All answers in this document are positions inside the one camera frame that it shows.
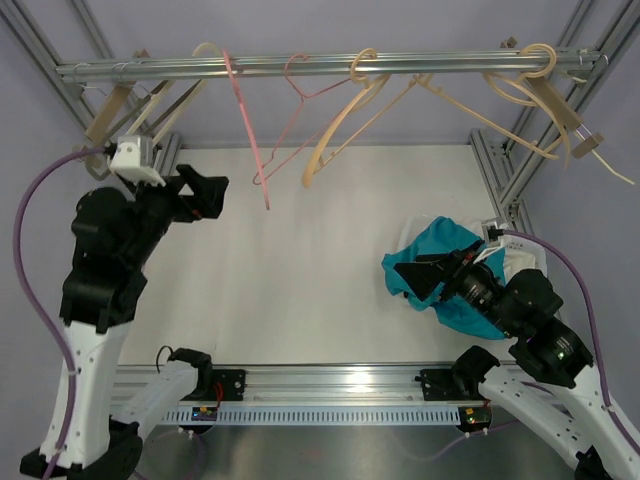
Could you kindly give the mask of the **thick pink plastic hanger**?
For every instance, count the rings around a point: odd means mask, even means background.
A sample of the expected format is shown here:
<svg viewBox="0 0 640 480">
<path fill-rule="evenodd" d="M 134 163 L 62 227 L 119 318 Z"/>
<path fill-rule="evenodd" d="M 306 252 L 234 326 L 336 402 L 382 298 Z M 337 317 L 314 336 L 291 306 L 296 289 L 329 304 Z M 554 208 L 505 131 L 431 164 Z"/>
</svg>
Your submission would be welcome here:
<svg viewBox="0 0 640 480">
<path fill-rule="evenodd" d="M 265 205 L 265 209 L 267 211 L 271 210 L 271 202 L 270 202 L 270 197 L 269 197 L 269 191 L 268 191 L 268 186 L 267 186 L 267 181 L 264 175 L 264 164 L 262 162 L 262 158 L 261 158 L 261 153 L 257 144 L 257 140 L 256 140 L 256 136 L 254 133 L 254 129 L 248 114 L 248 110 L 246 108 L 246 104 L 245 104 L 245 100 L 244 100 L 244 96 L 242 93 L 242 90 L 240 88 L 240 85 L 238 83 L 238 80 L 236 79 L 236 70 L 234 69 L 233 65 L 232 65 L 232 60 L 231 60 L 231 56 L 229 55 L 229 53 L 226 50 L 222 51 L 222 57 L 224 60 L 224 64 L 225 64 L 225 68 L 227 71 L 227 75 L 228 78 L 231 82 L 232 85 L 232 89 L 234 91 L 235 97 L 236 97 L 236 101 L 239 107 L 239 111 L 245 126 L 245 130 L 247 133 L 247 137 L 249 140 L 249 144 L 250 144 L 250 148 L 254 157 L 254 161 L 256 164 L 256 173 L 258 174 L 258 185 L 260 186 L 261 190 L 262 190 L 262 195 L 263 195 L 263 200 L 264 200 L 264 205 Z"/>
</svg>

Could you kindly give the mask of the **beige plastic hanger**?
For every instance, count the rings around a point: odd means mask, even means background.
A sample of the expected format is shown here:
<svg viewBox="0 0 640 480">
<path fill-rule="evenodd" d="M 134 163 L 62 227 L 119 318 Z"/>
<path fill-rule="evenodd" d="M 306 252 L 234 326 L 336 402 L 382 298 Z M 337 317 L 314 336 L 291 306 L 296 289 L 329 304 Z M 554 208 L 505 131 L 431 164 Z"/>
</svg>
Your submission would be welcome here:
<svg viewBox="0 0 640 480">
<path fill-rule="evenodd" d="M 322 160 L 322 154 L 344 120 L 351 113 L 371 102 L 388 82 L 390 74 L 380 74 L 371 80 L 366 73 L 357 72 L 357 68 L 363 60 L 375 60 L 377 58 L 378 52 L 374 48 L 366 48 L 359 52 L 350 64 L 349 78 L 352 83 L 360 85 L 362 89 L 331 121 L 317 142 L 302 175 L 301 182 L 305 188 L 309 189 L 311 187 L 314 175 L 324 168 L 325 163 Z"/>
</svg>

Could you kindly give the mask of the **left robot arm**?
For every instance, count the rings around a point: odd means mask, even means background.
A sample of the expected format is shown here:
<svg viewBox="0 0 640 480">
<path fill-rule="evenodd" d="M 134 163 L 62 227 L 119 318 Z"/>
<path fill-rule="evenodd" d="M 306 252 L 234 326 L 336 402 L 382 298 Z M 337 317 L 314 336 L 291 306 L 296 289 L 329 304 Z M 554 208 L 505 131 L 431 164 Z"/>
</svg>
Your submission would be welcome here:
<svg viewBox="0 0 640 480">
<path fill-rule="evenodd" d="M 147 260 L 172 224 L 219 217 L 228 185 L 182 164 L 158 186 L 101 187 L 78 201 L 72 268 L 59 317 L 47 321 L 64 358 L 56 405 L 45 440 L 20 462 L 23 475 L 126 479 L 169 408 L 215 390 L 210 356 L 183 348 L 119 412 L 111 409 Z"/>
</svg>

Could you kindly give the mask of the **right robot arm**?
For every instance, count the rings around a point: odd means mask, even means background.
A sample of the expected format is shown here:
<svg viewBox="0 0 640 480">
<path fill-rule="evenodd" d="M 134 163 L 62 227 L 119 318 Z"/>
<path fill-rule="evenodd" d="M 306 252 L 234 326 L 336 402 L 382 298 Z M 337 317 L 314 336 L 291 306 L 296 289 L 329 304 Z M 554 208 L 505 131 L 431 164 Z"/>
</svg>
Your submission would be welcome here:
<svg viewBox="0 0 640 480">
<path fill-rule="evenodd" d="M 487 350 L 472 346 L 452 365 L 448 379 L 464 397 L 502 407 L 551 446 L 577 479 L 636 479 L 639 432 L 617 404 L 580 337 L 557 317 L 562 300 L 538 269 L 507 283 L 486 265 L 474 243 L 464 250 L 421 255 L 394 269 L 425 300 L 460 298 L 514 339 L 516 365 L 564 406 L 559 411 L 513 376 Z"/>
</svg>

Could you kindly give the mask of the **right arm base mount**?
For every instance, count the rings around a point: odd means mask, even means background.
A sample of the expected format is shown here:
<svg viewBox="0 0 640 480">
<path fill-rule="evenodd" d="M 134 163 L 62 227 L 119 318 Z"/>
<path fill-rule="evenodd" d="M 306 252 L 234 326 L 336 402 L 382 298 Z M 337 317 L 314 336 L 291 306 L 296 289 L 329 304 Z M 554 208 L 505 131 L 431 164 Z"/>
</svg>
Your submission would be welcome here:
<svg viewBox="0 0 640 480">
<path fill-rule="evenodd" d="M 450 368 L 423 369 L 414 380 L 425 401 L 484 401 L 477 384 L 455 376 Z"/>
</svg>

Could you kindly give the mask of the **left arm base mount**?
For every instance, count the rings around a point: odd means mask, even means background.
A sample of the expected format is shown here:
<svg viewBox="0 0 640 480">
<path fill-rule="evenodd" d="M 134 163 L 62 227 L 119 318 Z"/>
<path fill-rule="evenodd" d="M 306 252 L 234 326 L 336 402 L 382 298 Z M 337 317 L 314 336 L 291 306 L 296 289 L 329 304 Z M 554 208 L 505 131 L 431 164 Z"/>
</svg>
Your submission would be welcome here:
<svg viewBox="0 0 640 480">
<path fill-rule="evenodd" d="M 244 369 L 213 368 L 198 375 L 195 390 L 183 401 L 242 402 L 247 372 Z"/>
</svg>

